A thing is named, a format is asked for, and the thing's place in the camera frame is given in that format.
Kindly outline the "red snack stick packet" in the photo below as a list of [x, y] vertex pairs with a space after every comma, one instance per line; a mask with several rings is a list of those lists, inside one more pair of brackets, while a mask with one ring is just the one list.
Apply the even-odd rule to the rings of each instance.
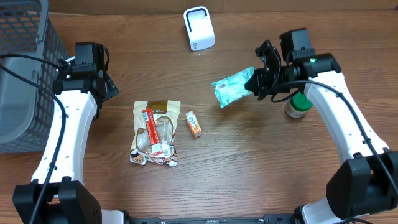
[[153, 117], [153, 112], [151, 108], [146, 108], [142, 110], [142, 117], [144, 118], [147, 132], [149, 135], [149, 140], [150, 140], [150, 146], [152, 150], [152, 155], [153, 156], [159, 156], [161, 155], [164, 151], [162, 150], [162, 147], [160, 145], [160, 140], [157, 134], [156, 130], [156, 125], [155, 125], [155, 120]]

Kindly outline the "green lid jar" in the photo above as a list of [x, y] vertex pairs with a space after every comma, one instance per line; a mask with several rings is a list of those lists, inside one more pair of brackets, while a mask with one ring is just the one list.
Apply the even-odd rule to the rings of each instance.
[[312, 102], [303, 93], [298, 92], [287, 100], [285, 112], [292, 118], [301, 118], [312, 106]]

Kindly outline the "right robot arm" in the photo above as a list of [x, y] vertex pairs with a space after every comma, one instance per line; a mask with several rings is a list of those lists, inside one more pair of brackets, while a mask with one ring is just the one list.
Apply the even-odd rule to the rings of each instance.
[[294, 210], [291, 223], [350, 223], [397, 207], [397, 153], [373, 131], [334, 56], [317, 54], [308, 30], [289, 30], [280, 47], [268, 40], [255, 49], [264, 63], [245, 83], [259, 100], [303, 93], [318, 110], [338, 150], [340, 168], [317, 202]]

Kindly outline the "brown white snack bag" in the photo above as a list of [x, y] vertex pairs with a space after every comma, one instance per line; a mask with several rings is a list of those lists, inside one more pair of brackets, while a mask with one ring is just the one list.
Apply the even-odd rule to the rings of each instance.
[[129, 156], [132, 163], [177, 165], [175, 133], [180, 107], [181, 102], [174, 100], [134, 102], [134, 137]]

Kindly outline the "teal wet wipes pack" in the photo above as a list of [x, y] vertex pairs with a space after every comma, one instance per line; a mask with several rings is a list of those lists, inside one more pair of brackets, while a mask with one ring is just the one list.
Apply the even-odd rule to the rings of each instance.
[[248, 67], [234, 75], [211, 84], [211, 86], [214, 87], [215, 96], [221, 108], [224, 108], [242, 97], [252, 94], [251, 91], [245, 89], [244, 85], [253, 76], [253, 73], [254, 67]]

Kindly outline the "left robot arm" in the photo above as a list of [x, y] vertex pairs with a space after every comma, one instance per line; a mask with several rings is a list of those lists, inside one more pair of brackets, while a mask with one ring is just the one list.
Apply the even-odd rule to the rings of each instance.
[[12, 202], [24, 223], [129, 223], [120, 210], [103, 210], [83, 184], [88, 132], [103, 102], [119, 91], [109, 77], [109, 52], [79, 42], [60, 60], [50, 97], [54, 112], [44, 154], [32, 180], [14, 189]]

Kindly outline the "orange Kleenex tissue pack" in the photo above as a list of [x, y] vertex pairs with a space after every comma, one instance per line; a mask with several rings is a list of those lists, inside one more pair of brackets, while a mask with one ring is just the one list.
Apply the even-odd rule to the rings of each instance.
[[186, 113], [186, 120], [188, 123], [188, 126], [190, 128], [191, 133], [193, 134], [193, 136], [195, 138], [198, 138], [201, 136], [201, 126], [198, 123], [197, 117], [195, 116], [193, 111], [189, 111], [188, 113]]

